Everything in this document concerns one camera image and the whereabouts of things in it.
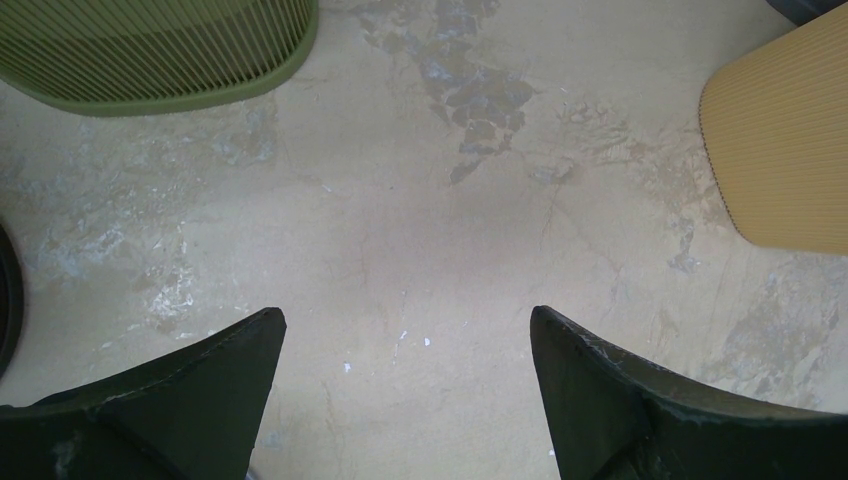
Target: worn floor paint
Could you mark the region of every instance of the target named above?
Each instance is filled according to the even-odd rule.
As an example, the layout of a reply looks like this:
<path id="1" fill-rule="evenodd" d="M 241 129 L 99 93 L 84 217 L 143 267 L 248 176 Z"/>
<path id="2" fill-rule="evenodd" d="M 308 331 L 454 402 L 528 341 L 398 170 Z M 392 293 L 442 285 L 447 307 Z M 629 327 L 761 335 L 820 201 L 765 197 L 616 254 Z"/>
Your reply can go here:
<path id="1" fill-rule="evenodd" d="M 754 247 L 697 124 L 762 0 L 322 2 L 294 79 L 99 120 L 0 86 L 0 213 L 30 299 L 0 402 L 289 322 L 263 478 L 552 478 L 528 322 L 848 411 L 848 261 Z"/>

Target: green chair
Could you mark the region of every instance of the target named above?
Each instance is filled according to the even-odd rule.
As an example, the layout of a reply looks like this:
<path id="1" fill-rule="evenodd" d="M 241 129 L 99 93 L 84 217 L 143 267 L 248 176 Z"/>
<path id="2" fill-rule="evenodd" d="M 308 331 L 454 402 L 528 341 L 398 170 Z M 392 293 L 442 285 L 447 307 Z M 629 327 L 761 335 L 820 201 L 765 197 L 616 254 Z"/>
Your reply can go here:
<path id="1" fill-rule="evenodd" d="M 280 85 L 317 27 L 317 0 L 4 0 L 0 79 L 81 115 L 193 110 Z"/>

